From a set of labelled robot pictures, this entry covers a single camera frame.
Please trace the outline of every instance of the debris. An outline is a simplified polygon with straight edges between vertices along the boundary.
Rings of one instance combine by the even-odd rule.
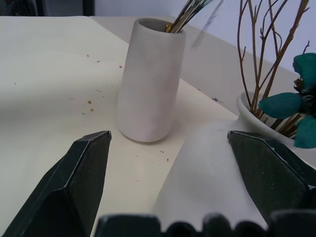
[[[223,103],[223,101],[219,101],[216,97],[213,97],[212,100],[214,100],[215,102]]]

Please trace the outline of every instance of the white table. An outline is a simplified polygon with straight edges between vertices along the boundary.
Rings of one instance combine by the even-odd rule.
[[[133,142],[114,118],[127,43],[87,17],[0,17],[0,45],[0,235],[83,135],[113,136],[97,218],[146,213],[190,133],[212,119],[236,118],[181,80],[171,133]]]

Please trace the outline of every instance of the teal petal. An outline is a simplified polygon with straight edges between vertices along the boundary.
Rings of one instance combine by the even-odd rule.
[[[304,89],[316,85],[316,54],[304,53],[294,57],[294,71],[301,75]]]
[[[316,148],[316,118],[312,115],[299,122],[294,146],[304,149]]]
[[[301,107],[301,96],[295,93],[281,93],[260,101],[261,110],[276,119],[286,119],[297,113]]]

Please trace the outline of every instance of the white ceramic vase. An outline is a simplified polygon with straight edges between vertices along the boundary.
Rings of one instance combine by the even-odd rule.
[[[234,226],[251,220],[262,227],[266,222],[249,196],[232,148],[230,130],[255,132],[277,138],[306,163],[316,164],[316,149],[298,149],[289,139],[254,117],[245,93],[238,97],[237,120],[212,121],[198,129],[184,143],[155,202],[153,213],[165,229],[177,220],[187,221],[198,230],[210,212],[224,214]]]
[[[128,138],[153,142],[171,129],[186,34],[166,33],[168,22],[135,21],[117,103],[117,126]]]

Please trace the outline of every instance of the teal artificial flower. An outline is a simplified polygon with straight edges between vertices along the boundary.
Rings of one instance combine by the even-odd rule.
[[[298,93],[281,93],[260,101],[262,112],[276,119],[286,119],[296,113],[305,117],[297,124],[294,146],[316,148],[316,54],[294,57],[294,71],[302,79],[295,81]]]

